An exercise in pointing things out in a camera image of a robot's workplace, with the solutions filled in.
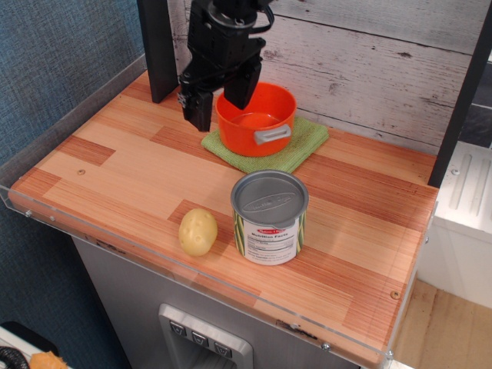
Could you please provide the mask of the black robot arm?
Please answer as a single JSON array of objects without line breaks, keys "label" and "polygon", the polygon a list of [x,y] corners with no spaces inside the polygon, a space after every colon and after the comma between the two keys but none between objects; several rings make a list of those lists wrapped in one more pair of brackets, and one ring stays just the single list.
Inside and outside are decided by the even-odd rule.
[{"label": "black robot arm", "polygon": [[214,92],[245,109],[261,73],[259,35],[274,24],[269,1],[193,1],[188,28],[191,61],[179,76],[184,119],[209,131]]}]

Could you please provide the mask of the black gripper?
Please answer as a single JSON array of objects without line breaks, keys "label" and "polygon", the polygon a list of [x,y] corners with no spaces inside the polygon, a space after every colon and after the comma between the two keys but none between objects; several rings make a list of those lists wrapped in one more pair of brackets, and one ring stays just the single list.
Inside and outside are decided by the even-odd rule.
[{"label": "black gripper", "polygon": [[199,131],[210,131],[213,91],[224,89],[227,101],[244,110],[261,73],[261,49],[255,34],[265,3],[193,3],[188,26],[191,61],[181,73],[179,101],[184,119]]}]

